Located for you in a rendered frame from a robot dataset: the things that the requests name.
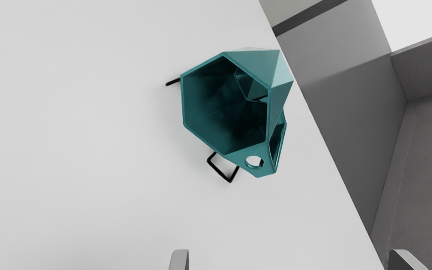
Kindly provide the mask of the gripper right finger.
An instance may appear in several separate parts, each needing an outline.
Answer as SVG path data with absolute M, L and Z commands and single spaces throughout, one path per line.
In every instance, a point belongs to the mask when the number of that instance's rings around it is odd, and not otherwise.
M 388 270 L 428 270 L 408 250 L 392 249 L 388 255 Z

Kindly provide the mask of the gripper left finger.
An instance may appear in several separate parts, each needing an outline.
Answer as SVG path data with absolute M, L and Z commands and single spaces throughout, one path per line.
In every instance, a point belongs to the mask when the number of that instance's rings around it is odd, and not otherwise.
M 170 258 L 169 270 L 189 270 L 189 250 L 174 250 Z

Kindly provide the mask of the teal faceted mug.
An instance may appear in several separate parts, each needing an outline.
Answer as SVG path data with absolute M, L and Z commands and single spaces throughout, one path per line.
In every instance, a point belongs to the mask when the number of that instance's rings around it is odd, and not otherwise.
M 277 49 L 224 51 L 180 76 L 187 130 L 254 177 L 276 173 L 294 77 Z

